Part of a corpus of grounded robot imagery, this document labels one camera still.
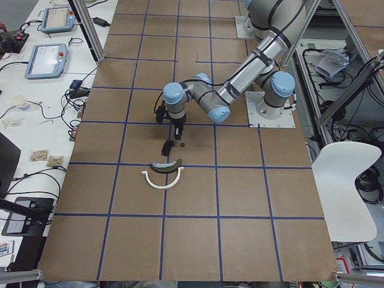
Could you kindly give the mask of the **black curved pad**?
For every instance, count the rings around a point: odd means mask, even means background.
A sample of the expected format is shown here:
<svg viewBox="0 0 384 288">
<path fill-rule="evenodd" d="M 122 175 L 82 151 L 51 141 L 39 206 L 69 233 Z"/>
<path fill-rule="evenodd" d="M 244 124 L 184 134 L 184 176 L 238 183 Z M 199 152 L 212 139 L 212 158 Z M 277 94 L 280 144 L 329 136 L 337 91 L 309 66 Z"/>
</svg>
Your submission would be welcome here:
<svg viewBox="0 0 384 288">
<path fill-rule="evenodd" d="M 162 156 L 168 157 L 170 155 L 170 152 L 172 150 L 174 141 L 167 139 L 162 147 L 161 154 Z"/>
</svg>

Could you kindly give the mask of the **olive brake shoe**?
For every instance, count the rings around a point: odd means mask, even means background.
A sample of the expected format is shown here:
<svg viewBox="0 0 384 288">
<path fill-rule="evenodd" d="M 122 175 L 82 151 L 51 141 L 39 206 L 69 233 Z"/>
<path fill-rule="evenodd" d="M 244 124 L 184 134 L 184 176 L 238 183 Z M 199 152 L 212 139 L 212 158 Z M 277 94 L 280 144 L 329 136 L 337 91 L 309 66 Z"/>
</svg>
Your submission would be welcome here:
<svg viewBox="0 0 384 288">
<path fill-rule="evenodd" d="M 179 158 L 170 163 L 158 163 L 155 161 L 150 162 L 150 167 L 153 171 L 160 174 L 170 174 L 177 171 L 180 167 L 182 167 L 182 159 Z"/>
</svg>

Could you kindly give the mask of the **black power adapter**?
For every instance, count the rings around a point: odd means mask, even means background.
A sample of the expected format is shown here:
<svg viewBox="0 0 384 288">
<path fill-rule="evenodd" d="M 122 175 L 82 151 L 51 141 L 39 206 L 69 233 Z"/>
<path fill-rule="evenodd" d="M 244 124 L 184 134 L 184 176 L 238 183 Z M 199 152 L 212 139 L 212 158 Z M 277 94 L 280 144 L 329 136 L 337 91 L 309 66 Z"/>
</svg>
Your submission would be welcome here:
<svg viewBox="0 0 384 288">
<path fill-rule="evenodd" d="M 101 26 L 101 27 L 108 27 L 108 26 L 110 26 L 110 23 L 108 21 L 102 19 L 102 18 L 94 17 L 92 20 L 98 26 Z"/>
</svg>

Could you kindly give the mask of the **bag of small parts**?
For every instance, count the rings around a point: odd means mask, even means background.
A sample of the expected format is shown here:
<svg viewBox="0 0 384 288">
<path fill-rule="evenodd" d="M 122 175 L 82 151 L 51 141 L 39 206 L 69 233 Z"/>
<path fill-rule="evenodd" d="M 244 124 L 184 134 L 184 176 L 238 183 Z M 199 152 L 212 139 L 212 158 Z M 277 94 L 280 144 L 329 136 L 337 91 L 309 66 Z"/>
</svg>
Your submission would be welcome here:
<svg viewBox="0 0 384 288">
<path fill-rule="evenodd" d="M 42 150 L 31 151 L 29 159 L 31 162 L 38 162 L 38 161 L 47 161 L 48 157 L 49 157 L 49 150 L 42 149 Z"/>
<path fill-rule="evenodd" d="M 62 166 L 63 162 L 64 162 L 64 156 L 51 155 L 47 159 L 46 166 L 47 167 L 59 167 L 59 166 Z"/>
</svg>

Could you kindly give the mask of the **near blue teach pendant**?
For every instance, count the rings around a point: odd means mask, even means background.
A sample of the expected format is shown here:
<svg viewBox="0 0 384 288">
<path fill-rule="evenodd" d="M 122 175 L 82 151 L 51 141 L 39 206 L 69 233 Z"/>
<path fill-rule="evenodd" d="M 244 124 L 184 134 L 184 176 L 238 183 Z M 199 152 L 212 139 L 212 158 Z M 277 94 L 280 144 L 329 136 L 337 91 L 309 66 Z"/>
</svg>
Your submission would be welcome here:
<svg viewBox="0 0 384 288">
<path fill-rule="evenodd" d="M 29 80 L 58 78 L 67 61 L 67 45 L 38 44 L 33 47 L 25 78 Z"/>
</svg>

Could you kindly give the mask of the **blue teach pendant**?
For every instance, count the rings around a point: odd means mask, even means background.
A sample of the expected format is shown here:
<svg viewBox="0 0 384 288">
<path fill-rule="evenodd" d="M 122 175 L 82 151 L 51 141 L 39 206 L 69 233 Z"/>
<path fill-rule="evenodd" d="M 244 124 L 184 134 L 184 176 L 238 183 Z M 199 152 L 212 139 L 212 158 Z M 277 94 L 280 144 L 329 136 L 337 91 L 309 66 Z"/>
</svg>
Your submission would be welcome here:
<svg viewBox="0 0 384 288">
<path fill-rule="evenodd" d="M 45 34 L 71 31 L 75 23 L 74 12 L 70 7 L 46 8 L 41 31 Z"/>
<path fill-rule="evenodd" d="M 33 47 L 25 78 L 29 80 L 58 78 L 67 61 L 67 45 L 38 44 Z"/>
</svg>

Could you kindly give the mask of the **white tape roll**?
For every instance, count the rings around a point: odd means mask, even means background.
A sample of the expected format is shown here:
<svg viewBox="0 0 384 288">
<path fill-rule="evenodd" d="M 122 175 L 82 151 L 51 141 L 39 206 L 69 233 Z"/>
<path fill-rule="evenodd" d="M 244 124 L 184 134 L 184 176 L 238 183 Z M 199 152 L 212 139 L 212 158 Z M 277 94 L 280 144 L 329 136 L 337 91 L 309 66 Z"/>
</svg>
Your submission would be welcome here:
<svg viewBox="0 0 384 288">
<path fill-rule="evenodd" d="M 27 111 L 30 108 L 29 101 L 22 95 L 16 95 L 12 98 L 13 104 L 21 111 Z"/>
</svg>

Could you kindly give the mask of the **far blue teach pendant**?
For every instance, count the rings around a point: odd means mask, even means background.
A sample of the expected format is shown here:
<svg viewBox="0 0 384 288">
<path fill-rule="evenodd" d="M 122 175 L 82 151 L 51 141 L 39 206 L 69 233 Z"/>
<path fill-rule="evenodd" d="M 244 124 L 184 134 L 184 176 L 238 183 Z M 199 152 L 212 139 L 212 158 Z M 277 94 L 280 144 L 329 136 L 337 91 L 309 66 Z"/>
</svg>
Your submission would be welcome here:
<svg viewBox="0 0 384 288">
<path fill-rule="evenodd" d="M 70 7 L 46 8 L 41 31 L 45 34 L 71 31 L 75 23 L 74 12 Z"/>
</svg>

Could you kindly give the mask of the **white chair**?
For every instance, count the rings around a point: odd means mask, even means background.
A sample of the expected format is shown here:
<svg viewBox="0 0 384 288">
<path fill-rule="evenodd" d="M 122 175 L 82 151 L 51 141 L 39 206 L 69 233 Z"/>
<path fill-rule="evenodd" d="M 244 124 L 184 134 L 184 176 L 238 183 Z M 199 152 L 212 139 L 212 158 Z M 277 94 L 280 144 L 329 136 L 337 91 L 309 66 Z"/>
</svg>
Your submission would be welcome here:
<svg viewBox="0 0 384 288">
<path fill-rule="evenodd" d="M 355 187 L 355 179 L 381 156 L 361 142 L 335 142 L 322 148 L 312 163 L 326 225 L 334 242 L 368 242 L 376 224 Z"/>
</svg>

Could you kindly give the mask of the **aluminium frame post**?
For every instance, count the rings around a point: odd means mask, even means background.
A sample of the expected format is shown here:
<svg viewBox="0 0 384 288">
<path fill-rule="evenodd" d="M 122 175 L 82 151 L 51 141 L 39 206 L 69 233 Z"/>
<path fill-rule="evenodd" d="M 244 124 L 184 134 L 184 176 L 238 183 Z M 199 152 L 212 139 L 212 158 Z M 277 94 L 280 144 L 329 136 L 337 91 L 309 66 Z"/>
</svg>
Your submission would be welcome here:
<svg viewBox="0 0 384 288">
<path fill-rule="evenodd" d="M 68 3 L 74 12 L 94 61 L 103 62 L 105 59 L 104 50 L 86 4 L 81 0 L 68 0 Z"/>
</svg>

